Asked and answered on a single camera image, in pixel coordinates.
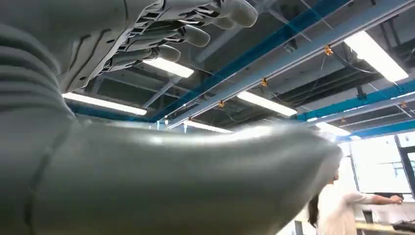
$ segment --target fluorescent light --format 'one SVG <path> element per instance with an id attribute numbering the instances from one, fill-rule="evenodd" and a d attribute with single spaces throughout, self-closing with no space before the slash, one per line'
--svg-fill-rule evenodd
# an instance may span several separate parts
<path id="1" fill-rule="evenodd" d="M 106 108 L 110 108 L 110 109 L 116 109 L 116 110 L 132 113 L 132 114 L 136 114 L 136 115 L 144 115 L 144 114 L 147 113 L 147 111 L 144 110 L 144 109 L 139 109 L 139 108 L 135 108 L 135 107 L 127 106 L 127 105 L 117 104 L 117 103 L 105 101 L 105 100 L 102 100 L 102 99 L 95 99 L 95 98 L 80 95 L 80 94 L 66 93 L 66 94 L 63 94 L 62 96 L 64 98 L 67 98 L 67 99 L 72 99 L 72 100 L 76 100 L 76 101 L 80 101 L 80 102 L 84 102 L 84 103 L 88 103 L 88 104 L 98 105 L 98 106 L 106 107 Z"/>
<path id="2" fill-rule="evenodd" d="M 351 139 L 352 141 L 359 141 L 359 140 L 361 140 L 362 138 L 360 138 L 360 136 L 350 136 L 350 139 Z"/>
<path id="3" fill-rule="evenodd" d="M 335 135 L 338 135 L 338 136 L 348 136 L 348 135 L 351 134 L 347 130 L 343 130 L 342 128 L 339 128 L 337 126 L 330 125 L 330 124 L 328 124 L 326 122 L 316 123 L 316 126 L 318 128 L 320 128 L 321 130 L 323 130 L 323 131 L 330 132 L 330 133 L 335 134 Z"/>
<path id="4" fill-rule="evenodd" d="M 345 43 L 387 80 L 396 82 L 409 77 L 408 74 L 371 38 L 360 31 L 345 39 Z"/>
<path id="5" fill-rule="evenodd" d="M 313 117 L 313 118 L 307 119 L 307 122 L 311 122 L 311 121 L 315 121 L 315 120 L 317 120 L 317 118 Z"/>
<path id="6" fill-rule="evenodd" d="M 165 60 L 163 58 L 157 58 L 154 60 L 143 60 L 143 63 L 154 66 L 161 70 L 165 70 L 170 73 L 174 73 L 180 77 L 190 77 L 194 70 L 181 66 L 177 63 Z"/>
<path id="7" fill-rule="evenodd" d="M 188 126 L 196 127 L 199 129 L 205 129 L 208 131 L 214 131 L 214 132 L 220 132 L 220 133 L 232 133 L 232 131 L 229 131 L 229 130 L 221 129 L 221 128 L 214 127 L 214 126 L 208 126 L 208 125 L 204 125 L 204 124 L 193 122 L 193 121 L 185 121 L 184 124 Z"/>
<path id="8" fill-rule="evenodd" d="M 275 102 L 272 102 L 268 99 L 262 98 L 260 96 L 254 95 L 249 92 L 241 92 L 238 94 L 238 98 L 243 99 L 247 102 L 262 106 L 267 109 L 271 109 L 277 113 L 286 115 L 286 116 L 292 116 L 297 113 L 296 110 L 290 109 L 288 107 L 285 107 L 283 105 L 277 104 Z"/>
<path id="9" fill-rule="evenodd" d="M 391 99 L 401 98 L 401 97 L 409 96 L 409 95 L 412 95 L 412 94 L 415 94 L 415 92 L 409 92 L 409 93 L 406 93 L 406 94 L 402 94 L 402 95 L 399 95 L 397 97 L 392 97 Z"/>

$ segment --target cable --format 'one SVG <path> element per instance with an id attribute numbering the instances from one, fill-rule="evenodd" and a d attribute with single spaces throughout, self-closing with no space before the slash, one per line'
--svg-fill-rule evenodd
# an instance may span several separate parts
<path id="1" fill-rule="evenodd" d="M 316 15 L 317 17 L 319 17 L 321 19 L 321 21 L 323 21 L 323 23 L 325 23 L 330 29 L 333 29 L 333 27 L 323 18 L 321 17 L 321 15 L 316 12 L 308 3 L 305 2 L 305 0 L 300 0 L 302 2 L 302 4 L 304 4 L 310 11 L 312 11 L 314 13 L 314 15 Z"/>
<path id="2" fill-rule="evenodd" d="M 414 49 L 411 50 L 411 53 L 406 58 L 405 62 L 409 61 L 412 58 L 412 56 L 414 55 L 414 53 L 415 53 L 415 47 L 414 47 Z"/>
<path id="3" fill-rule="evenodd" d="M 281 103 L 283 103 L 283 104 L 288 104 L 288 105 L 290 105 L 290 103 L 287 103 L 287 102 L 285 102 L 284 100 L 282 100 L 282 99 L 280 99 L 279 97 L 278 97 L 278 95 L 276 95 L 276 94 L 274 94 L 274 93 L 271 93 L 278 101 L 280 101 Z"/>
<path id="4" fill-rule="evenodd" d="M 300 104 L 302 104 L 303 102 L 305 102 L 311 96 L 311 93 L 314 91 L 314 89 L 316 88 L 316 86 L 317 86 L 317 84 L 319 82 L 320 75 L 321 75 L 321 73 L 323 71 L 325 59 L 326 59 L 326 56 L 323 56 L 322 65 L 320 66 L 320 71 L 319 71 L 319 74 L 317 76 L 316 81 L 314 82 L 313 87 L 307 92 L 307 95 L 305 96 L 304 99 L 302 99 L 300 102 L 294 103 L 294 105 L 300 105 Z"/>
<path id="5" fill-rule="evenodd" d="M 232 116 L 226 110 L 223 110 L 223 109 L 220 109 L 220 110 L 223 111 L 223 112 L 225 112 L 232 121 L 238 122 L 237 120 L 233 119 Z"/>
<path id="6" fill-rule="evenodd" d="M 369 86 L 371 86 L 375 91 L 378 91 L 378 92 L 380 92 L 380 94 L 383 96 L 383 97 L 385 97 L 385 98 L 389 98 L 388 96 L 386 96 L 383 92 L 381 92 L 379 89 L 377 89 L 373 84 L 371 84 L 370 82 L 368 83 L 369 84 Z M 408 112 L 406 112 L 402 107 L 400 107 L 399 105 L 395 105 L 395 107 L 396 108 L 398 108 L 400 111 L 402 111 L 404 114 L 406 114 L 406 115 L 408 115 L 410 118 L 412 118 L 412 116 L 410 115 L 410 114 L 408 114 Z"/>
<path id="7" fill-rule="evenodd" d="M 354 65 L 352 65 L 351 63 L 349 63 L 347 60 L 345 60 L 344 58 L 342 58 L 341 56 L 339 56 L 337 53 L 335 53 L 334 51 L 333 51 L 333 54 L 336 56 L 336 58 L 343 64 L 343 65 L 345 65 L 345 66 L 347 66 L 347 67 L 350 67 L 350 68 L 352 68 L 352 69 L 354 69 L 354 70 L 357 70 L 357 71 L 360 71 L 360 72 L 364 72 L 364 73 L 370 73 L 370 74 L 377 74 L 378 72 L 377 71 L 368 71 L 368 70 L 363 70 L 363 69 L 360 69 L 360 68 L 358 68 L 358 67 L 356 67 L 356 66 L 354 66 Z"/>

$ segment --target woman's arm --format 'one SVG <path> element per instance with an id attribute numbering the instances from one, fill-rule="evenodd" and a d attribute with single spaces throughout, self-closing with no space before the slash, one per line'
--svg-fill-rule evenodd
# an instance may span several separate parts
<path id="1" fill-rule="evenodd" d="M 387 204 L 402 204 L 403 199 L 398 196 L 392 196 L 391 198 L 374 195 L 372 198 L 372 204 L 387 205 Z"/>
<path id="2" fill-rule="evenodd" d="M 402 204 L 403 199 L 398 196 L 392 196 L 391 198 L 382 197 L 379 195 L 365 194 L 358 191 L 352 191 L 345 194 L 344 199 L 348 204 L 375 204 L 375 205 L 387 205 L 387 204 Z"/>

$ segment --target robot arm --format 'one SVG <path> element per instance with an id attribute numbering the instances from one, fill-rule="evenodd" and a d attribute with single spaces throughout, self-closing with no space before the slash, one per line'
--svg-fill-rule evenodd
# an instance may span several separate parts
<path id="1" fill-rule="evenodd" d="M 80 124 L 56 76 L 77 68 L 71 51 L 83 46 L 71 43 L 83 32 L 70 26 L 82 15 L 54 28 L 66 44 L 44 35 L 56 33 L 44 17 L 57 2 L 90 1 L 0 8 L 0 234 L 275 234 L 336 171 L 336 145 L 288 124 L 226 135 Z M 20 22 L 22 7 L 47 23 Z"/>

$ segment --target white shirt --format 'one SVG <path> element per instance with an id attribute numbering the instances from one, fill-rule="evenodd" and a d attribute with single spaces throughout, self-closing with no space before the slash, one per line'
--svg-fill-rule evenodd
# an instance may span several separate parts
<path id="1" fill-rule="evenodd" d="M 318 235 L 356 235 L 353 204 L 370 204 L 372 195 L 326 185 L 319 195 Z"/>

